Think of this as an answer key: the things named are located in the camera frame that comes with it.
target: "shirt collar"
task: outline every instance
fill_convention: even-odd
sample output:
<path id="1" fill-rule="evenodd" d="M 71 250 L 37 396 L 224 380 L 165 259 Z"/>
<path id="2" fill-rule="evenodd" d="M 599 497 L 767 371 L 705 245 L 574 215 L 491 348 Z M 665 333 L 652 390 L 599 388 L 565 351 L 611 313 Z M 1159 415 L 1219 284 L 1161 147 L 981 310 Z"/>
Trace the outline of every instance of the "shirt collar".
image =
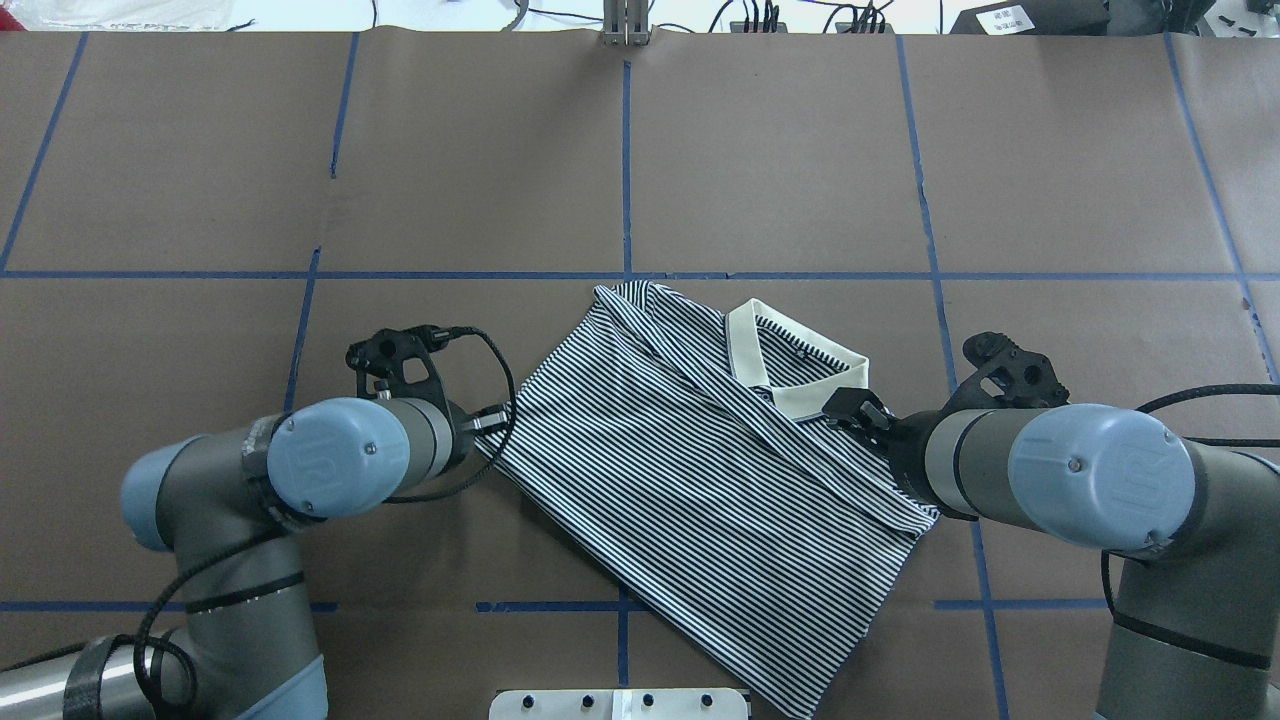
<path id="1" fill-rule="evenodd" d="M 769 373 L 760 352 L 756 318 L 771 320 L 795 336 L 803 346 L 826 352 L 847 365 L 849 369 L 801 386 L 774 386 L 769 382 Z M 733 377 L 746 387 L 768 388 L 773 395 L 773 405 L 791 420 L 805 420 L 820 415 L 822 406 L 827 404 L 836 388 L 867 387 L 870 360 L 835 343 L 754 297 L 726 316 L 724 334 Z"/>

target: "black cable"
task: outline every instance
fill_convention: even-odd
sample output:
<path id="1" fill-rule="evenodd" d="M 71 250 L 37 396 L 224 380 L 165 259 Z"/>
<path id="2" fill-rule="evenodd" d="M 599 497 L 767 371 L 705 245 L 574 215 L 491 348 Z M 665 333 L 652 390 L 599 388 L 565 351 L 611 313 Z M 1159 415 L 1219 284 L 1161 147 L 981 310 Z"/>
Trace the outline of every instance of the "black cable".
<path id="1" fill-rule="evenodd" d="M 1169 393 L 1164 397 L 1157 397 L 1151 402 L 1146 402 L 1135 407 L 1138 413 L 1155 413 L 1162 407 L 1169 407 L 1170 405 L 1178 405 L 1179 402 L 1187 402 L 1188 400 L 1199 400 L 1202 397 L 1217 397 L 1222 395 L 1280 395 L 1280 384 L 1270 383 L 1225 383 L 1216 386 L 1201 386 L 1188 389 L 1181 389 L 1178 392 Z M 1280 447 L 1280 439 L 1262 439 L 1262 438 L 1199 438 L 1189 437 L 1185 438 L 1190 442 L 1198 442 L 1201 445 L 1213 445 L 1221 447 Z M 1107 610 L 1111 611 L 1114 616 L 1116 614 L 1115 597 L 1111 593 L 1111 562 L 1107 551 L 1102 551 L 1102 596 L 1107 601 Z"/>
<path id="2" fill-rule="evenodd" d="M 1102 551 L 1102 597 L 1107 601 L 1107 610 L 1114 618 L 1116 614 L 1116 598 L 1111 594 L 1111 553 Z"/>
<path id="3" fill-rule="evenodd" d="M 841 5 L 836 5 L 836 9 L 832 10 L 829 15 L 827 15 L 827 24 L 822 26 L 823 35 L 826 35 L 827 31 L 831 29 L 832 20 L 835 20 L 836 15 L 838 15 L 840 12 L 844 10 L 845 8 L 849 8 L 850 10 L 852 10 L 854 12 L 854 19 L 855 20 L 858 19 L 858 6 L 850 5 L 847 3 L 841 4 Z"/>
<path id="4" fill-rule="evenodd" d="M 1189 437 L 1183 439 L 1215 447 L 1280 447 L 1280 439 L 1268 438 Z"/>
<path id="5" fill-rule="evenodd" d="M 465 482 L 436 492 L 388 497 L 387 500 L 383 501 L 388 505 L 404 505 L 408 502 L 431 502 L 435 500 L 444 500 L 447 497 L 453 497 L 460 492 L 467 489 L 468 487 L 476 484 L 477 482 L 480 482 L 481 478 L 484 478 L 489 473 L 489 470 L 493 469 L 494 462 L 497 462 L 497 460 L 502 457 L 503 451 L 507 450 L 507 443 L 511 442 L 511 433 L 515 432 L 516 429 L 516 413 L 517 413 L 516 379 L 511 374 L 511 365 L 507 364 L 507 359 L 503 357 L 502 351 L 498 350 L 498 345 L 494 343 L 493 338 L 490 338 L 484 331 L 479 328 L 453 328 L 453 331 L 457 331 L 460 336 L 475 336 L 483 340 L 485 345 L 489 346 L 489 350 L 493 351 L 493 356 L 498 359 L 498 364 L 502 365 L 502 373 L 507 378 L 507 396 L 511 398 L 511 415 L 507 418 L 507 428 L 502 433 L 502 441 L 498 443 L 498 450 L 493 452 L 493 456 L 489 457 L 489 461 L 484 464 L 484 468 L 476 470 L 476 473 L 470 478 L 467 478 Z"/>
<path id="6" fill-rule="evenodd" d="M 732 4 L 733 4 L 733 0 L 724 0 L 724 4 L 721 5 L 721 9 L 716 10 L 716 17 L 712 18 L 712 27 L 707 28 L 707 32 L 716 32 L 716 23 L 719 22 L 721 15 L 723 15 L 724 10 L 728 10 L 728 6 L 732 5 Z"/>
<path id="7" fill-rule="evenodd" d="M 155 625 L 156 618 L 164 611 L 164 606 L 169 603 L 174 594 L 187 584 L 187 580 L 195 578 L 200 573 L 218 565 L 219 562 L 234 557 L 247 550 L 257 547 L 265 542 L 270 542 L 276 538 L 284 537 L 284 529 L 275 527 L 270 530 L 259 533 L 244 542 L 237 543 L 227 550 L 223 550 L 192 568 L 183 570 L 164 591 L 160 596 L 155 598 L 151 607 L 147 609 L 146 615 L 142 616 L 142 623 L 138 624 L 138 632 L 134 633 L 133 642 L 133 678 L 138 683 L 138 688 L 142 694 L 146 696 L 151 707 L 156 710 L 157 716 L 166 715 L 183 715 L 191 710 L 191 706 L 196 702 L 196 666 L 191 660 L 191 656 L 174 643 L 165 641 L 163 638 L 151 637 L 151 626 Z M 169 702 L 164 698 L 164 694 L 159 684 L 147 674 L 146 669 L 146 648 L 151 647 L 155 652 L 151 655 L 151 665 L 155 666 L 160 662 L 161 653 L 173 655 L 178 664 L 182 665 L 183 671 L 187 674 L 187 697 L 182 702 Z"/>
<path id="8" fill-rule="evenodd" d="M 516 29 L 517 27 L 520 27 L 520 23 L 525 22 L 525 14 L 529 13 L 529 4 L 531 1 L 532 0 L 525 0 L 525 4 L 521 5 L 520 0 L 516 0 L 516 17 L 512 18 L 512 20 L 509 23 L 507 23 L 506 27 L 503 27 L 498 32 L 511 32 L 511 31 Z"/>
<path id="9" fill-rule="evenodd" d="M 1280 395 L 1280 384 L 1271 383 L 1226 383 L 1216 386 L 1201 386 L 1189 389 L 1181 389 L 1164 397 L 1157 397 L 1151 402 L 1139 405 L 1134 410 L 1138 413 L 1153 413 L 1162 407 L 1169 407 L 1170 405 L 1178 405 L 1179 402 L 1187 402 L 1188 400 L 1199 400 L 1202 397 L 1216 397 L 1220 395 Z"/>
<path id="10" fill-rule="evenodd" d="M 84 647 L 88 643 L 76 643 L 76 644 L 69 644 L 69 646 L 65 646 L 65 647 L 60 647 L 58 650 L 51 650 L 49 652 L 44 652 L 41 655 L 37 655 L 35 657 L 28 657 L 27 660 L 23 660 L 22 662 L 14 662 L 13 665 L 10 665 L 8 667 L 0 667 L 0 673 L 8 673 L 9 670 L 20 670 L 22 667 L 31 667 L 32 665 L 40 665 L 41 662 L 49 662 L 50 660 L 58 660 L 59 657 L 67 657 L 68 655 L 74 655 L 74 653 L 77 653 L 77 652 L 79 652 L 82 650 L 84 650 Z"/>

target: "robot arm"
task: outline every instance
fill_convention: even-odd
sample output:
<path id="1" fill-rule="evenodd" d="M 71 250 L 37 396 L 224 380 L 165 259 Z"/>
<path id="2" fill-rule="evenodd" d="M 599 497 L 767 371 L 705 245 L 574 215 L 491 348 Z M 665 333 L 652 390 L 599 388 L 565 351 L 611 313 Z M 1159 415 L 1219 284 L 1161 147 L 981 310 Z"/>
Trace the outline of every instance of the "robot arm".
<path id="1" fill-rule="evenodd" d="M 430 354 L 470 331 L 381 331 L 348 351 L 362 397 L 325 400 L 138 460 L 124 480 L 124 516 L 141 544 L 174 553 L 186 579 L 187 625 L 165 635 L 184 657 L 164 652 L 156 662 L 150 646 L 136 644 L 151 680 L 143 683 L 134 652 L 119 647 L 131 638 L 101 638 L 0 674 L 0 717 L 147 719 L 166 706 L 212 720 L 325 717 L 294 533 L 371 510 L 460 464 L 476 434 L 513 424 L 502 409 L 468 415 L 444 396 Z M 410 359 L 426 365 L 425 380 L 406 380 Z M 376 392 L 367 392 L 367 375 L 378 378 Z"/>
<path id="2" fill-rule="evenodd" d="M 965 355 L 978 374 L 937 413 L 899 420 L 869 391 L 844 388 L 827 415 L 945 515 L 1125 557 L 1096 720 L 1280 717 L 1268 700 L 1276 466 L 1184 441 L 1142 413 L 1065 405 L 1047 359 L 1004 336 L 970 338 Z M 1005 395 L 978 397 L 983 378 Z"/>

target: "sticker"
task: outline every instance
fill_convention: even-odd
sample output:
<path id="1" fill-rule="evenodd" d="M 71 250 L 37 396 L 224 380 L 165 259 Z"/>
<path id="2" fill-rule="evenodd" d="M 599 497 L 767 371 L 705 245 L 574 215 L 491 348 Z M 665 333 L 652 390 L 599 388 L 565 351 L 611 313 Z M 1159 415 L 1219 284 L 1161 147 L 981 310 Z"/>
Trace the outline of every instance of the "sticker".
<path id="1" fill-rule="evenodd" d="M 998 10 L 978 13 L 978 22 L 987 35 L 1012 35 L 1036 29 L 1036 23 L 1027 15 L 1021 5 L 1010 5 Z"/>

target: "black and white stripes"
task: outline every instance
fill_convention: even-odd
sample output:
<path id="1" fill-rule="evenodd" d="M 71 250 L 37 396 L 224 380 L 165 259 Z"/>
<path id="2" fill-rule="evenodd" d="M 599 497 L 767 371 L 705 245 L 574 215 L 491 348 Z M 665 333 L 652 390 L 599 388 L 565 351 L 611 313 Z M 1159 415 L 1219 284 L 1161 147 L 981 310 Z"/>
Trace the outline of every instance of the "black and white stripes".
<path id="1" fill-rule="evenodd" d="M 934 511 L 739 382 L 723 314 L 643 282 L 595 297 L 521 388 L 499 469 L 754 692 L 812 717 Z M 846 366 L 756 328 L 774 384 Z"/>

